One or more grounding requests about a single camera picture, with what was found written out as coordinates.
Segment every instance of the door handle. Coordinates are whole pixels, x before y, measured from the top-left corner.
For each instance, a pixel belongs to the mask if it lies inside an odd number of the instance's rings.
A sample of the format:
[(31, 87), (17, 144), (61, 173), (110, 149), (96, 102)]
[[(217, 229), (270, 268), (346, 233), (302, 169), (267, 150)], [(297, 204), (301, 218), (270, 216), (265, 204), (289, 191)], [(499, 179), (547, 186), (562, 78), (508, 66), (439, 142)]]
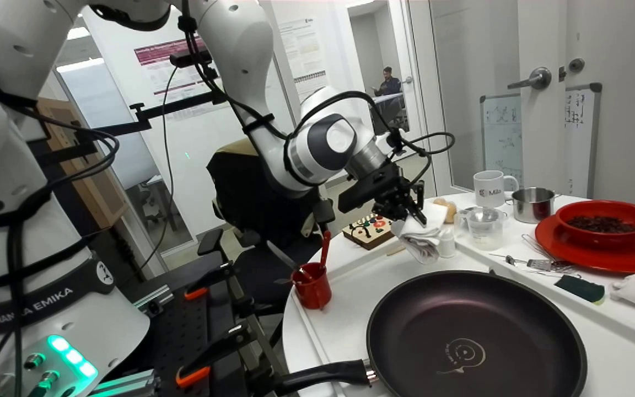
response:
[(512, 88), (531, 87), (536, 90), (543, 90), (550, 85), (551, 80), (552, 73), (550, 73), (550, 70), (541, 66), (540, 68), (535, 68), (527, 80), (511, 83), (507, 85), (507, 88), (511, 90)]

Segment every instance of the pan handle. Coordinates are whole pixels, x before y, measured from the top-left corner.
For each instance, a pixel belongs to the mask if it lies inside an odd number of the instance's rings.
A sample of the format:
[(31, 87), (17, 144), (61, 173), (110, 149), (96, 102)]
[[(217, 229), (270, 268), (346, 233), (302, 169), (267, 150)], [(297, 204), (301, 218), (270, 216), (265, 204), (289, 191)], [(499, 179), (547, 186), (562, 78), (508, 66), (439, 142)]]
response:
[(274, 385), (276, 395), (287, 395), (323, 382), (345, 382), (368, 385), (370, 376), (362, 360), (333, 362), (279, 377)]

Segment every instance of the person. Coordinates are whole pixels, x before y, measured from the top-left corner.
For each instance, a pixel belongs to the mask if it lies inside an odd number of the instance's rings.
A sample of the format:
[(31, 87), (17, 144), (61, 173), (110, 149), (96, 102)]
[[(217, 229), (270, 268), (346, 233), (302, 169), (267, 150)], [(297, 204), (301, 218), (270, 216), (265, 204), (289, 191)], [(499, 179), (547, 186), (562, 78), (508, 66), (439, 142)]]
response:
[(379, 89), (372, 87), (374, 95), (380, 97), (381, 95), (391, 95), (401, 92), (401, 81), (394, 76), (391, 76), (391, 66), (384, 68), (384, 82), (381, 83)]

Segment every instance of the frying pan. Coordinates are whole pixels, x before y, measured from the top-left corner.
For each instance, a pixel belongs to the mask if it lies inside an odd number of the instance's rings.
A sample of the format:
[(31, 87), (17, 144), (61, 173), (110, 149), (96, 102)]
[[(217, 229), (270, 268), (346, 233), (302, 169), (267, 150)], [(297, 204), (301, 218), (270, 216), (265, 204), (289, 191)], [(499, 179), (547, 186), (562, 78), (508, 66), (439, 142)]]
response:
[(277, 395), (322, 382), (368, 385), (396, 397), (578, 396), (587, 356), (577, 330), (541, 294), (493, 274), (415, 277), (377, 304), (368, 361), (335, 362), (280, 377)]

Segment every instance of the salt shaker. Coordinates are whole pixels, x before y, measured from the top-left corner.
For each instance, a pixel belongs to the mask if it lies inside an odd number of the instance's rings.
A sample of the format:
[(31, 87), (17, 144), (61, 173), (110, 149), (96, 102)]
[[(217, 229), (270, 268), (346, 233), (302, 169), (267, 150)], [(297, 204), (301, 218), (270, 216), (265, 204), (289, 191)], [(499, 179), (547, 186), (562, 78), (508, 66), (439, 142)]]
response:
[(454, 234), (451, 229), (446, 229), (439, 236), (438, 253), (443, 258), (451, 258), (457, 252), (454, 244)]

